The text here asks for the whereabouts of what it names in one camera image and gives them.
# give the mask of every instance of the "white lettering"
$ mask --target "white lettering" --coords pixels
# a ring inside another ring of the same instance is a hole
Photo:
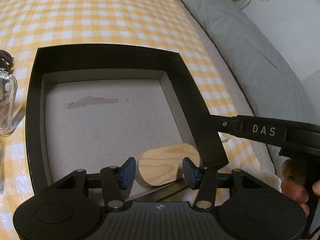
[[[258,125],[254,124],[252,132],[257,132],[257,131],[258,131]]]
[[[264,133],[265,135],[267,134],[267,133],[266,133],[266,127],[265,127],[265,126],[262,128],[260,134],[262,134],[262,133]]]
[[[271,128],[270,128],[270,133],[269,133],[269,135],[274,136],[274,135],[275,135],[275,129],[276,129],[276,128],[271,127]]]

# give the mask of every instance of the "tablecloth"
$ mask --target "tablecloth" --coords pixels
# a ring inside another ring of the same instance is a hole
[[[25,113],[28,84],[37,48],[74,43],[117,43],[180,53],[212,114],[236,115],[230,95],[192,24],[175,0],[0,0],[0,49],[15,58],[18,80],[15,112]],[[15,209],[33,196],[25,145],[25,118],[1,139],[0,239],[18,239]],[[230,161],[223,171],[242,163],[260,164],[250,143],[224,143]],[[217,201],[228,196],[219,191]]]

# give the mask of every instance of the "stain spot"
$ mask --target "stain spot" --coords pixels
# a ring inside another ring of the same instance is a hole
[[[68,109],[74,109],[78,107],[85,107],[90,105],[103,105],[103,104],[114,104],[118,103],[118,98],[99,98],[87,96],[85,98],[81,98],[79,101],[72,102],[68,105]]]

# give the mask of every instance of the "gray cushion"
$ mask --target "gray cushion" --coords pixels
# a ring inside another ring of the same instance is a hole
[[[296,74],[233,1],[182,1],[218,47],[257,116],[320,123]],[[278,150],[272,155],[279,172]]]

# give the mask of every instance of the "open cardboard box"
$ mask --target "open cardboard box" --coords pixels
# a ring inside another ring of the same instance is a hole
[[[114,44],[39,48],[26,114],[34,192],[75,169],[99,173],[179,143],[192,144],[204,165],[219,169],[228,159],[218,133],[204,122],[208,115],[178,53]],[[134,182],[124,197],[157,189]]]

